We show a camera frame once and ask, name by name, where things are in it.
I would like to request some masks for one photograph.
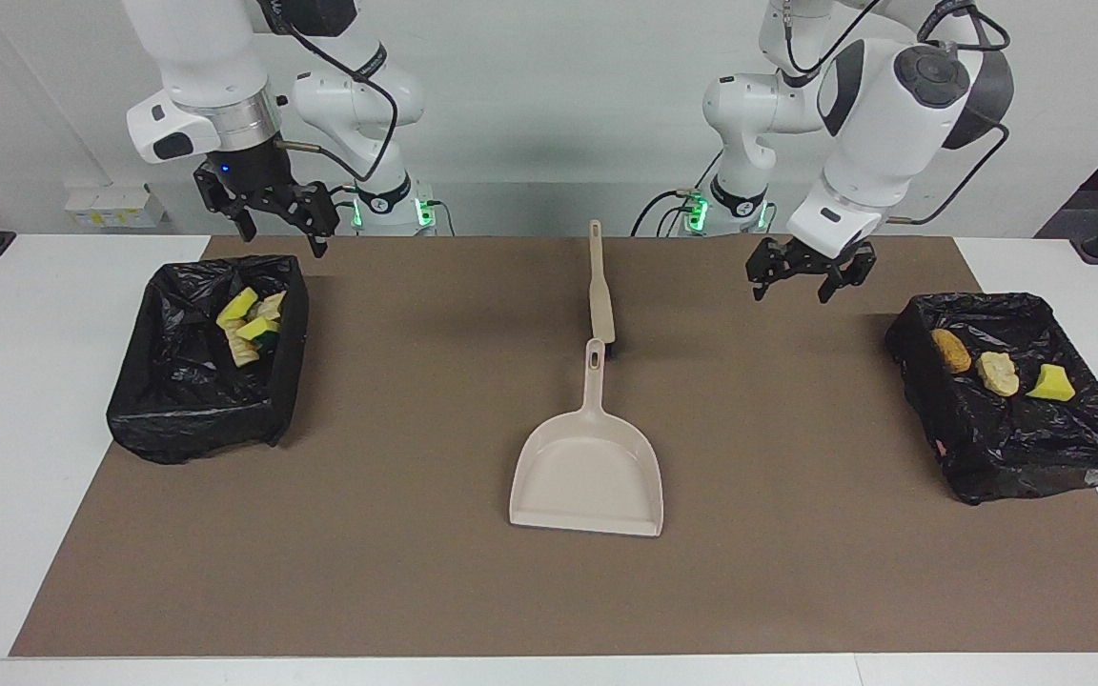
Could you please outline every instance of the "white wall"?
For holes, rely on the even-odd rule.
[[[467,234],[579,234],[589,216],[628,226],[654,191],[692,183],[718,147],[701,112],[707,83],[769,70],[755,47],[763,0],[360,4],[393,60],[426,83],[426,117],[401,130],[401,143],[411,169],[450,201]],[[1098,3],[981,5],[1015,35],[1018,95],[1007,120],[1015,136],[925,230],[1032,235],[1098,166]],[[840,25],[850,18],[838,10]],[[877,21],[866,30],[900,35]],[[189,181],[194,162],[152,168],[131,149],[123,112],[157,90],[158,75],[116,1],[0,0],[0,34],[35,79],[30,103],[0,66],[0,221],[19,230],[69,229],[61,183],[94,179],[99,165],[114,182],[152,183],[176,230],[229,228],[201,210]],[[279,92],[314,65],[290,40],[262,35],[257,44]],[[45,134],[61,122],[32,116],[38,100],[69,131]],[[320,139],[298,122],[284,132]],[[831,142],[825,134],[775,140],[771,199],[791,206]],[[900,211],[926,213],[984,145],[942,154]],[[302,178],[339,176],[318,159],[296,165]]]

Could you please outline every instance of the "dustpan handle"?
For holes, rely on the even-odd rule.
[[[587,341],[587,360],[583,364],[583,412],[604,412],[604,342],[598,338]]]

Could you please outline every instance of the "brush handle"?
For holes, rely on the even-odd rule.
[[[583,363],[583,413],[604,414],[604,342],[587,341],[587,360]]]
[[[589,288],[589,297],[592,301],[592,336],[612,345],[618,339],[618,331],[613,320],[613,295],[609,293],[609,282],[604,278],[604,241],[601,222],[592,221],[587,235],[592,252],[592,285]]]

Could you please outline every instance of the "trash bag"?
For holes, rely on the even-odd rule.
[[[214,318],[244,286],[261,299],[287,295],[278,346],[236,369]],[[143,292],[109,430],[160,464],[257,440],[276,446],[291,425],[306,334],[307,286],[295,257],[165,265]]]
[[[976,369],[951,374],[929,334],[934,328],[953,331],[973,360],[988,351],[1010,355],[1019,394],[994,394]],[[1098,381],[1044,300],[1028,292],[919,295],[885,342],[960,501],[1042,498],[1098,486]],[[1037,386],[1041,364],[1066,369],[1072,401],[1024,395]]]

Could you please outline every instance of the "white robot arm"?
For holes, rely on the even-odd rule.
[[[274,33],[291,34],[329,65],[300,75],[292,100],[302,119],[340,145],[341,157],[282,139],[278,106],[287,100],[270,92],[240,0],[123,3],[164,81],[126,115],[136,150],[149,162],[204,154],[194,177],[205,209],[226,214],[245,240],[257,234],[249,210],[304,232],[317,257],[336,232],[333,192],[323,182],[293,181],[288,150],[320,153],[349,170],[360,199],[355,228],[414,234],[433,223],[392,140],[396,126],[422,117],[422,88],[357,25],[354,0],[258,3]]]
[[[766,239],[749,260],[758,300],[796,273],[828,275],[822,301],[838,288],[860,285],[875,263],[863,239],[906,196],[912,178],[940,148],[961,148],[998,126],[1010,104],[1006,45],[987,43],[985,22],[1004,40],[1006,32],[972,0],[841,3],[862,10],[860,19],[873,12],[910,27],[918,42],[860,40],[822,70],[829,55],[820,43],[833,0],[771,0],[760,44],[776,74],[724,77],[706,92],[706,120],[724,140],[709,187],[710,222],[740,228],[754,220],[776,161],[760,135],[824,128],[837,139],[789,217],[794,239],[785,247]]]

